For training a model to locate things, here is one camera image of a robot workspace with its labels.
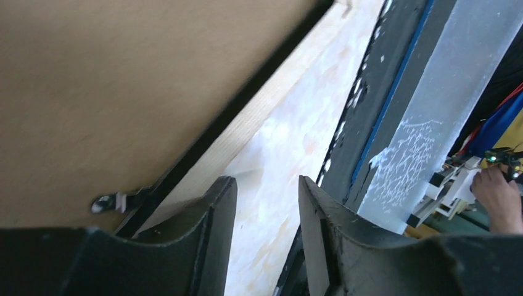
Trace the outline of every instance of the white mechanical part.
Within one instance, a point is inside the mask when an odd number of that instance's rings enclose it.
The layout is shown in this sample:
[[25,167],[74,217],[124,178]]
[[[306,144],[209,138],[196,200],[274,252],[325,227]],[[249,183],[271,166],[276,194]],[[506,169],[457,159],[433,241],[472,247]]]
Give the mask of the white mechanical part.
[[480,162],[481,158],[474,156],[463,165],[457,176],[453,178],[454,182],[444,196],[442,203],[436,209],[438,213],[452,219],[455,214],[463,211],[467,205],[476,202],[476,198],[471,192],[471,185],[472,179],[481,170],[479,167]]

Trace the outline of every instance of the wooden panel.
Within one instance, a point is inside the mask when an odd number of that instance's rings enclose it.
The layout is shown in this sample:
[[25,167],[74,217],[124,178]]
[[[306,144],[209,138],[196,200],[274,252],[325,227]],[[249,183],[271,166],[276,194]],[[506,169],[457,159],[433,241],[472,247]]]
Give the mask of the wooden panel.
[[319,173],[382,3],[334,4],[145,225],[235,177],[225,295],[273,294],[300,223],[298,176]]
[[114,229],[315,1],[0,1],[0,226]]

